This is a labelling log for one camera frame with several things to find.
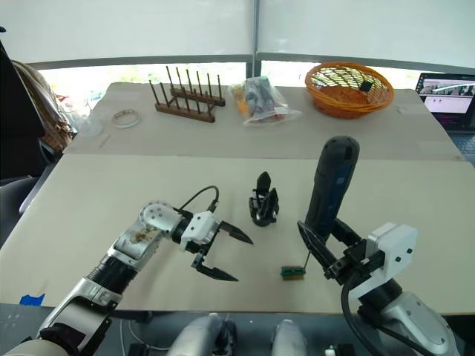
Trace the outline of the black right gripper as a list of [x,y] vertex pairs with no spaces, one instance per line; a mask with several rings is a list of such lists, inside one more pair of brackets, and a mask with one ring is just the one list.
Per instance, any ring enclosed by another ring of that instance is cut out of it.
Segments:
[[371,272],[384,265],[385,253],[378,250],[368,257],[366,255],[367,241],[338,218],[335,219],[331,234],[337,241],[348,247],[343,257],[338,260],[321,238],[317,237],[307,225],[297,221],[297,227],[309,253],[322,268],[326,268],[324,276],[328,280],[335,280],[340,286],[344,285],[354,273],[357,274],[356,281],[362,283],[370,278]]

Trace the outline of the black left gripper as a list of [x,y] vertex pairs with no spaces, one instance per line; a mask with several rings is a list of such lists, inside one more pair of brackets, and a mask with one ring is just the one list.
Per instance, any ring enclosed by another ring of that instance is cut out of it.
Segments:
[[219,268],[209,268],[202,265],[214,242],[214,238],[219,232],[219,225],[230,237],[244,243],[253,244],[247,234],[229,222],[221,221],[220,224],[218,222],[203,222],[198,227],[191,224],[186,227],[180,238],[180,249],[195,255],[191,266],[201,274],[215,280],[237,282],[236,277]]

